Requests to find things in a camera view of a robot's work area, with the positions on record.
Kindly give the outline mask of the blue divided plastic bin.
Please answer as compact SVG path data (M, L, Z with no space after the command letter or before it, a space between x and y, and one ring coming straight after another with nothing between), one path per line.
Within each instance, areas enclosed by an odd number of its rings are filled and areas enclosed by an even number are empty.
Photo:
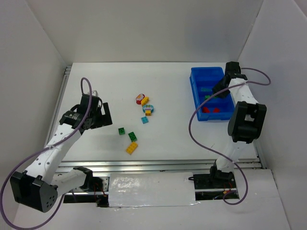
M206 95L213 95L212 88L224 76L221 67L194 67L191 69L190 84L195 107L198 108L204 101ZM202 92L201 88L211 89L210 92ZM207 107L210 113L202 113L202 108ZM214 108L219 108L219 113L213 113ZM210 99L196 113L198 121L229 120L233 115L235 106L231 95L226 98Z

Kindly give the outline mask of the red arch lego brick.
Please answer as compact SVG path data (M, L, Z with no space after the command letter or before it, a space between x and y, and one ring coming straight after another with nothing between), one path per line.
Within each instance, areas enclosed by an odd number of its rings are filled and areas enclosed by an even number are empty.
M202 113L210 113L210 110L209 110L209 108L207 108L207 107L203 107L202 108Z

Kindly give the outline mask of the aluminium front rail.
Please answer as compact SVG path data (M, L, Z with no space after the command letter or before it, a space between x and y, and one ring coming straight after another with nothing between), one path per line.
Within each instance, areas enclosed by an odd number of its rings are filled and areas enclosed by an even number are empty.
M95 173L155 173L200 172L209 170L214 160L161 160L161 161L64 161L56 173L67 173L82 166Z

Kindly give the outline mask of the teal printed round lego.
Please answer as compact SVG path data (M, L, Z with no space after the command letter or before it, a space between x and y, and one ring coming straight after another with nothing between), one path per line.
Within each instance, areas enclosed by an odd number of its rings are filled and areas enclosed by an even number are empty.
M151 113L154 111L154 106L151 104L145 104L142 106L142 111L146 113L146 111L150 111Z

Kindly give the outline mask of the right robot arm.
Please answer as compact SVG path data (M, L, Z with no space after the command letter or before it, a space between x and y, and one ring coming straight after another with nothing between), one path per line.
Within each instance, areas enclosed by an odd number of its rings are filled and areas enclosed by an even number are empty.
M226 63L224 77L213 87L213 93L221 90L224 91L217 97L231 96L236 106L227 128L230 140L224 151L226 157L218 157L210 168L210 178L212 181L230 182L240 155L261 134L267 107L254 98L238 62Z

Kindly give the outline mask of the yellow lego brick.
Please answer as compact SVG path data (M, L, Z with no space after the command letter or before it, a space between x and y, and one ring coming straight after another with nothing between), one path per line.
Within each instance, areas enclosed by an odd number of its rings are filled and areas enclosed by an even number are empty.
M126 152L131 155L138 147L136 142L131 142L131 144L126 148Z
M141 100L141 105L144 106L149 102L149 97L145 96L142 100Z

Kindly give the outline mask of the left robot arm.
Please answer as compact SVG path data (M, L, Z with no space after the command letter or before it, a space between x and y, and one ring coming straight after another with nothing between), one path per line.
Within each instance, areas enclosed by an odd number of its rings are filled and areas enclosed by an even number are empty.
M81 102L63 114L46 151L39 154L23 172L14 172L10 177L15 201L46 213L59 196L75 188L86 192L103 191L104 180L95 177L92 170L83 166L75 166L58 177L54 175L84 131L111 124L108 104L101 100L97 91L83 94Z

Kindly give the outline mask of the teal rectangular lego brick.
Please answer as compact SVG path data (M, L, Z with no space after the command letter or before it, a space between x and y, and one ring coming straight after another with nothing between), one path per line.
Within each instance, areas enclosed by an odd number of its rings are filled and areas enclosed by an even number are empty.
M202 91L202 92L210 92L210 91L211 91L211 89L201 88L201 91Z

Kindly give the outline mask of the orange small lego brick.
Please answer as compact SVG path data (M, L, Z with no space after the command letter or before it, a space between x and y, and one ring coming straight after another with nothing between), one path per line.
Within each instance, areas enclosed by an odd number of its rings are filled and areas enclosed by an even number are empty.
M151 113L152 113L151 110L146 110L146 111L145 111L145 115L146 115L146 116L151 116Z

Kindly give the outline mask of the small light blue lego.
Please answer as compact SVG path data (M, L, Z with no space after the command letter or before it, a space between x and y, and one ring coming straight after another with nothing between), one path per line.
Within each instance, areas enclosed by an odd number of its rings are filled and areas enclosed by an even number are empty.
M142 121L143 124L146 124L146 123L149 122L149 120L148 120L148 118L146 116L142 117L141 121Z

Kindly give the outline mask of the white foil tape panel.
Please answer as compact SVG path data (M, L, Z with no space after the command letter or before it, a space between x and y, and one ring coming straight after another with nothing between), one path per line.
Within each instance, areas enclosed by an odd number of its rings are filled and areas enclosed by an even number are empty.
M190 172L111 174L110 207L178 207L196 204Z

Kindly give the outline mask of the red flower lego piece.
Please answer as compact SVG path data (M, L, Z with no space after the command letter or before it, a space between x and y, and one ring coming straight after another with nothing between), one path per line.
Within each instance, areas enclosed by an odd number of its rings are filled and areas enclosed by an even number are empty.
M144 99L145 95L143 93L140 93L137 97L136 97L136 104L141 104L142 100Z

